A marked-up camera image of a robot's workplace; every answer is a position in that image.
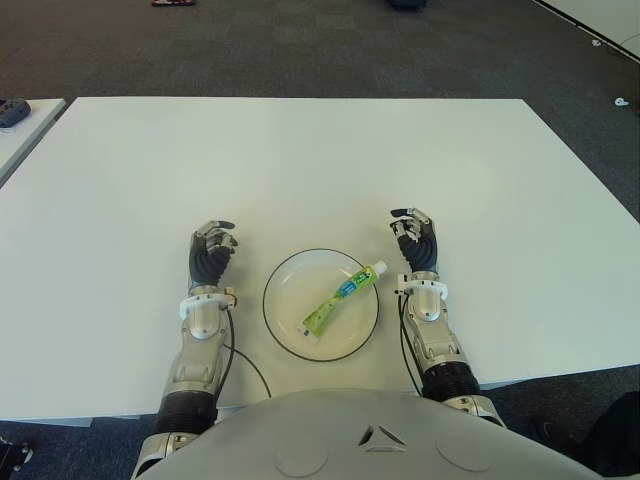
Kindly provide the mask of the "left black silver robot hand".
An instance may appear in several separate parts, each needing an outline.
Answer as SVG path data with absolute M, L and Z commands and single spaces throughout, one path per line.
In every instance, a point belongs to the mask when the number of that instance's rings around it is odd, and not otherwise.
M 234 228 L 232 222 L 211 220 L 193 232 L 188 257 L 190 290 L 218 286 L 238 246 L 231 234 Z

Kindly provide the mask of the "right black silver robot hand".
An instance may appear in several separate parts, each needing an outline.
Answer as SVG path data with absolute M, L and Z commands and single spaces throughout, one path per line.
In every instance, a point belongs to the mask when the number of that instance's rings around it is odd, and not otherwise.
M 393 209 L 390 223 L 411 271 L 437 273 L 438 245 L 433 220 L 417 208 Z

